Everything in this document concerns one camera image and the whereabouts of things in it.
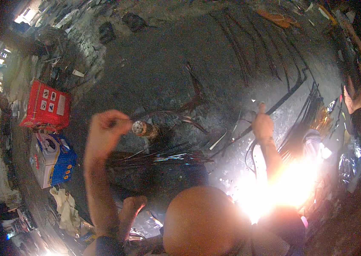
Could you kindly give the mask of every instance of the concrete floor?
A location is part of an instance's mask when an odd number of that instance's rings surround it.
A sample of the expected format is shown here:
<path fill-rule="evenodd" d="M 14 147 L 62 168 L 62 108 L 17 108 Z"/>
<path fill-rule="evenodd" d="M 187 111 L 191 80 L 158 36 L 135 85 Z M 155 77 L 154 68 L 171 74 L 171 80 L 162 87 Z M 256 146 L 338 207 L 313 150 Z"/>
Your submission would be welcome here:
<path fill-rule="evenodd" d="M 232 15 L 239 20 L 255 39 L 255 46 L 250 43 L 247 35 L 239 28 L 233 26 L 241 47 L 247 59 L 251 60 L 249 86 L 245 86 L 240 76 L 240 66 L 230 42 L 215 20 L 205 15 L 193 20 L 183 21 L 162 28 L 144 28 L 133 36 L 116 40 L 108 44 L 105 60 L 105 75 L 99 83 L 87 91 L 79 101 L 74 102 L 71 109 L 70 125 L 63 131 L 71 141 L 78 154 L 74 169 L 74 177 L 71 182 L 64 186 L 73 194 L 77 205 L 80 206 L 80 214 L 87 214 L 86 193 L 83 179 L 82 156 L 91 115 L 108 109 L 118 109 L 128 115 L 133 115 L 142 107 L 146 112 L 175 109 L 191 100 L 194 95 L 193 86 L 187 70 L 184 68 L 187 62 L 194 66 L 198 78 L 204 86 L 208 104 L 197 107 L 191 113 L 185 113 L 200 125 L 207 129 L 213 137 L 219 138 L 225 129 L 232 130 L 239 114 L 242 116 L 250 110 L 257 111 L 257 102 L 263 101 L 270 108 L 287 93 L 287 86 L 270 73 L 265 49 L 262 47 L 260 38 L 255 30 L 247 22 L 250 18 L 257 29 L 263 34 L 266 44 L 269 45 L 276 69 L 282 80 L 285 80 L 284 69 L 277 56 L 275 48 L 271 45 L 265 26 L 273 35 L 277 47 L 281 51 L 287 64 L 290 86 L 293 87 L 297 80 L 297 69 L 289 56 L 289 51 L 282 43 L 282 38 L 292 40 L 308 63 L 310 70 L 320 85 L 319 89 L 325 99 L 325 104 L 330 103 L 341 93 L 341 84 L 344 83 L 342 74 L 337 65 L 337 53 L 330 38 L 323 32 L 323 27 L 313 27 L 303 17 L 302 29 L 290 29 L 290 32 L 282 32 L 271 23 L 264 22 L 259 16 L 248 8 L 233 9 Z M 255 55 L 259 59 L 255 65 Z M 304 63 L 298 54 L 295 54 L 298 67 L 303 69 Z M 310 71 L 306 71 L 306 82 L 271 115 L 275 122 L 275 140 L 278 145 L 286 132 L 294 123 L 312 85 Z M 166 126 L 169 122 L 174 130 L 172 143 L 174 142 L 198 142 L 199 148 L 208 155 L 213 154 L 208 146 L 203 147 L 204 135 L 185 123 L 173 120 L 170 117 L 151 116 L 158 126 Z M 240 122 L 238 129 L 233 134 L 237 136 L 240 131 L 247 128 L 247 124 Z M 325 142 L 331 151 L 336 151 L 342 145 L 342 138 L 336 141 Z M 224 157 L 217 155 L 214 163 L 207 164 L 206 168 L 211 174 L 208 176 L 209 184 L 219 187 L 225 192 L 234 194 L 235 188 L 232 181 L 238 183 L 239 178 L 249 172 L 245 166 L 244 156 L 246 148 L 254 139 L 253 134 L 243 137 L 231 145 Z M 213 151 L 220 150 L 227 142 L 223 139 Z M 145 142 L 131 133 L 125 136 L 117 150 L 136 152 L 144 148 Z M 178 171 L 167 170 L 165 179 L 161 179 L 157 172 L 154 178 L 159 193 L 165 198 L 150 197 L 148 209 L 154 215 L 164 220 L 165 208 L 170 200 L 179 192 L 182 178 L 188 173 L 179 175 Z M 138 172 L 138 179 L 142 180 L 142 171 Z M 154 224 L 145 227 L 145 221 L 149 218 L 140 214 L 135 227 L 142 230 L 146 236 L 158 233 Z"/>
<path fill-rule="evenodd" d="M 224 134 L 225 129 L 233 130 L 240 110 L 241 117 L 247 119 L 250 111 L 257 111 L 258 102 L 265 102 L 269 109 L 287 94 L 284 68 L 276 48 L 279 49 L 286 64 L 290 88 L 294 87 L 299 79 L 295 64 L 299 70 L 304 69 L 305 64 L 295 49 L 289 45 L 289 41 L 299 49 L 301 56 L 309 65 L 309 70 L 304 73 L 307 75 L 304 84 L 271 115 L 275 122 L 276 145 L 278 146 L 284 139 L 309 94 L 309 88 L 313 83 L 311 73 L 320 85 L 319 89 L 326 105 L 340 95 L 344 80 L 339 68 L 336 48 L 328 35 L 329 22 L 317 9 L 311 10 L 304 16 L 296 16 L 302 28 L 290 28 L 285 31 L 263 20 L 248 7 L 231 8 L 230 13 L 250 34 L 248 36 L 233 22 L 230 23 L 230 30 L 235 34 L 241 51 L 250 63 L 252 74 L 249 75 L 248 85 L 242 79 L 241 67 L 230 41 L 219 24 L 206 14 L 193 19 L 167 23 L 160 28 L 143 28 L 137 33 L 117 38 L 106 45 L 105 60 L 99 61 L 104 65 L 101 73 L 103 76 L 96 79 L 97 82 L 91 86 L 82 85 L 74 89 L 70 125 L 61 132 L 71 142 L 78 159 L 72 180 L 60 186 L 65 187 L 75 198 L 77 210 L 82 218 L 90 220 L 82 157 L 91 116 L 108 109 L 118 109 L 128 115 L 135 115 L 139 111 L 149 113 L 179 108 L 189 102 L 195 94 L 190 75 L 185 68 L 187 62 L 193 66 L 194 73 L 204 87 L 207 103 L 183 114 L 208 130 L 209 136 L 170 115 L 155 114 L 144 119 L 150 119 L 162 129 L 171 131 L 172 136 L 168 140 L 168 145 L 182 142 L 196 143 L 195 149 L 203 151 L 207 156 L 212 156 L 230 142 L 225 136 L 213 151 L 209 150 L 209 146 Z M 214 12 L 213 15 L 225 24 L 221 11 Z M 264 48 L 248 19 L 262 35 L 267 49 Z M 313 26 L 308 19 L 311 19 L 316 26 Z M 271 73 L 266 52 L 271 53 L 282 81 Z M 23 62 L 22 72 L 13 83 L 12 94 L 16 94 L 15 99 L 21 102 L 28 98 L 29 82 L 35 73 L 34 68 L 34 61 L 29 59 Z M 248 123 L 238 122 L 231 138 L 237 138 L 247 127 Z M 30 134 L 31 131 L 25 128 L 18 126 L 14 128 L 13 152 L 18 167 L 17 175 L 21 180 L 20 191 L 40 230 L 45 230 L 45 237 L 51 241 L 52 238 L 57 237 L 57 234 L 51 231 L 55 221 L 52 220 L 51 213 L 45 206 L 48 204 L 49 193 L 39 188 L 32 172 L 29 171 L 26 152 Z M 342 146 L 343 134 L 344 128 L 340 126 L 332 139 L 325 141 L 324 144 L 331 151 L 336 152 Z M 219 187 L 230 195 L 234 195 L 239 186 L 250 185 L 250 183 L 242 184 L 242 181 L 254 182 L 255 177 L 245 164 L 246 149 L 253 139 L 253 133 L 249 133 L 234 142 L 227 148 L 223 157 L 222 154 L 217 154 L 213 158 L 213 163 L 205 164 L 206 170 L 199 168 L 191 171 L 179 166 L 127 170 L 126 173 L 111 170 L 111 181 L 146 194 L 149 199 L 146 209 L 164 222 L 165 210 L 172 198 L 183 189 L 199 184 L 197 180 L 200 182 L 207 180 L 209 185 Z M 145 146 L 145 140 L 129 133 L 123 136 L 116 150 L 137 152 Z M 327 172 L 336 171 L 336 158 L 332 162 L 327 165 L 329 169 Z M 146 211 L 140 212 L 134 227 L 146 237 L 159 233 L 159 227 L 150 219 Z M 60 240 L 46 242 L 62 248 L 62 251 L 65 250 Z"/>

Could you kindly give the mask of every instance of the printed label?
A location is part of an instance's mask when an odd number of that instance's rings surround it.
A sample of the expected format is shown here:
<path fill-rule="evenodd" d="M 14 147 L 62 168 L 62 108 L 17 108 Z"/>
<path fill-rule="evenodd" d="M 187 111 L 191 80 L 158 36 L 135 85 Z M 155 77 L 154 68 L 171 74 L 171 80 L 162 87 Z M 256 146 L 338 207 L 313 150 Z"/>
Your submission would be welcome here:
<path fill-rule="evenodd" d="M 47 90 L 47 89 L 44 89 L 43 98 L 48 99 L 48 95 L 49 95 L 49 94 L 50 94 L 50 91 Z"/>
<path fill-rule="evenodd" d="M 57 115 L 64 115 L 64 108 L 65 108 L 65 96 L 60 95 L 57 105 Z"/>
<path fill-rule="evenodd" d="M 41 106 L 40 106 L 40 109 L 41 110 L 45 110 L 45 108 L 47 107 L 47 101 L 45 100 L 41 100 Z"/>
<path fill-rule="evenodd" d="M 48 104 L 48 111 L 51 112 L 51 113 L 54 111 L 54 103 L 51 103 L 51 102 L 50 102 L 50 103 Z"/>
<path fill-rule="evenodd" d="M 56 96 L 57 96 L 57 94 L 55 92 L 51 92 L 50 100 L 55 101 Z"/>

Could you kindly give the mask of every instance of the lens flare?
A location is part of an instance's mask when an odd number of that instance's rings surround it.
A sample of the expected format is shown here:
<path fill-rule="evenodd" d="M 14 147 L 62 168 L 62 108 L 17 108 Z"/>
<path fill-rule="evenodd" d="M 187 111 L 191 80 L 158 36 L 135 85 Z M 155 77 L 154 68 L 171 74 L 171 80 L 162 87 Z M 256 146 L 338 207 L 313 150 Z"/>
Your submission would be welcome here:
<path fill-rule="evenodd" d="M 321 162 L 295 160 L 280 171 L 275 182 L 262 184 L 253 172 L 240 177 L 238 191 L 233 195 L 252 224 L 267 215 L 277 205 L 300 207 L 315 189 Z"/>

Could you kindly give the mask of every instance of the crumpled paper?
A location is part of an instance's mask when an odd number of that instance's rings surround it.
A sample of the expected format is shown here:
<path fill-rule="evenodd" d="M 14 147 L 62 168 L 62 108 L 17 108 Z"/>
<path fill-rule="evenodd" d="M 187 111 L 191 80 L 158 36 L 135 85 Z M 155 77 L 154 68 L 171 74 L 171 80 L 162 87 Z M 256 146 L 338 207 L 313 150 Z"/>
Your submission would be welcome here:
<path fill-rule="evenodd" d="M 65 189 L 57 191 L 55 187 L 50 189 L 50 194 L 57 202 L 57 212 L 61 215 L 60 228 L 75 237 L 80 234 L 81 219 L 78 215 L 78 211 L 75 209 L 75 200 L 68 194 L 66 195 Z"/>

